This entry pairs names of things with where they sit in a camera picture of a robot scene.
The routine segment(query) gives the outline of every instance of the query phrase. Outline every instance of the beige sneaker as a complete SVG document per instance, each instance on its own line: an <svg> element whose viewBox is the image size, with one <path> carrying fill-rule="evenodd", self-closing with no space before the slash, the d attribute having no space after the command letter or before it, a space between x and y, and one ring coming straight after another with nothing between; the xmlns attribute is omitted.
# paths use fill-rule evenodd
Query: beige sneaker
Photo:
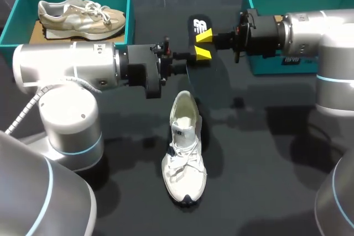
<svg viewBox="0 0 354 236"><path fill-rule="evenodd" d="M47 39L103 40L123 33L126 24L123 12L88 0L40 1L38 17Z"/></svg>

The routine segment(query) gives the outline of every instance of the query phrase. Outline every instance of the cable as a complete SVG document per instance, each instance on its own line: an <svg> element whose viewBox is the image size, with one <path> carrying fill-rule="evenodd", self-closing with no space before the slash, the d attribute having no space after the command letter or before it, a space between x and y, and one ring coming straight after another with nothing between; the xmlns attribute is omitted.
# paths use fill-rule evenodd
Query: cable
<svg viewBox="0 0 354 236"><path fill-rule="evenodd" d="M87 81L78 78L78 77L70 77L70 76L64 76L63 78L60 78L60 82L75 82L78 83L79 85L82 85L84 88L86 88L89 91L96 92L96 93L102 93L102 91L94 88L91 84L89 84ZM9 128L5 131L5 134L11 135L13 131L16 129L16 127L19 125L19 123L23 120L23 118L29 113L29 111L32 109L32 107L39 101L39 99L45 95L48 91L50 91L54 85L47 85L43 87L39 92L36 93L36 95L27 103L27 105L23 108L22 112L20 112L19 116L15 119L15 121L9 126Z"/></svg>
<svg viewBox="0 0 354 236"><path fill-rule="evenodd" d="M102 93L102 91L94 88L93 85L89 84L86 80L83 80L82 78L79 77L64 76L63 78L60 79L60 81L72 81L82 85L89 91L92 91L94 93Z"/></svg>
<svg viewBox="0 0 354 236"><path fill-rule="evenodd" d="M11 135L12 132L16 129L19 123L23 120L23 118L28 114L28 112L32 109L32 107L39 101L39 99L45 95L53 86L45 86L36 95L27 103L27 105L23 108L22 112L20 112L19 116L13 121L10 127L5 131L5 134Z"/></svg>

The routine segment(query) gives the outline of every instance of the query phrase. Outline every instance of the cardboard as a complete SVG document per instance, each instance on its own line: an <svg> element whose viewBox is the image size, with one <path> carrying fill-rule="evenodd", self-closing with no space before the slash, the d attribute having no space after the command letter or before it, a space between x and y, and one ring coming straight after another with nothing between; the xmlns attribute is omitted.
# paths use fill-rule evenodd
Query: cardboard
<svg viewBox="0 0 354 236"><path fill-rule="evenodd" d="M37 20L34 24L32 31L31 39L29 40L30 44L52 44L52 43L69 43L71 41L86 41L84 39L62 39L62 40L47 40L43 35L42 24ZM124 42L124 34L116 36L114 38L107 39L105 41L111 41L113 43L122 43Z"/></svg>
<svg viewBox="0 0 354 236"><path fill-rule="evenodd" d="M281 21L283 20L283 16L281 16L281 15L275 15L275 16L274 16L274 19L275 19L276 22L281 22Z"/></svg>

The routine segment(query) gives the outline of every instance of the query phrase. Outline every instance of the shoe sole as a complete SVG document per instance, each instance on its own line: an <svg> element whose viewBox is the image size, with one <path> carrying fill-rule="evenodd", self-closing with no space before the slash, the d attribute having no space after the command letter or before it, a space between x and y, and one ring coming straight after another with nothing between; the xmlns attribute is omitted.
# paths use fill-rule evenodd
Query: shoe sole
<svg viewBox="0 0 354 236"><path fill-rule="evenodd" d="M87 41L104 41L120 36L125 31L125 25L109 33L84 33L77 30L51 30L43 26L43 35L47 40L84 39Z"/></svg>
<svg viewBox="0 0 354 236"><path fill-rule="evenodd" d="M162 178L164 179L165 188L166 188L166 190L168 192L168 196L171 198L173 204L175 204L175 205L177 205L179 207L192 207L192 206L195 206L196 204L198 204L201 201L201 198L203 197L203 193L196 201L192 200L189 195L186 195L183 198L182 201L178 201L176 198L173 197L172 193L168 189L168 186L167 186L166 181L165 181L163 169L162 169Z"/></svg>

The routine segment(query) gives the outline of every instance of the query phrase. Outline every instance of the sneaker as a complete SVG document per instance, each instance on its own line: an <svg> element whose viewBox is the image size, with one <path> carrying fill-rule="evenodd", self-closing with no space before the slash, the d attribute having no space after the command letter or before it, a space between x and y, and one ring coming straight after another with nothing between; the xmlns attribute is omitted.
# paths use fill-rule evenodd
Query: sneaker
<svg viewBox="0 0 354 236"><path fill-rule="evenodd" d="M180 92L172 106L172 142L162 160L162 174L172 199L194 204L203 194L206 169L201 156L202 118L193 96Z"/></svg>
<svg viewBox="0 0 354 236"><path fill-rule="evenodd" d="M123 31L125 14L88 0L39 1L38 17L47 39L104 40Z"/></svg>

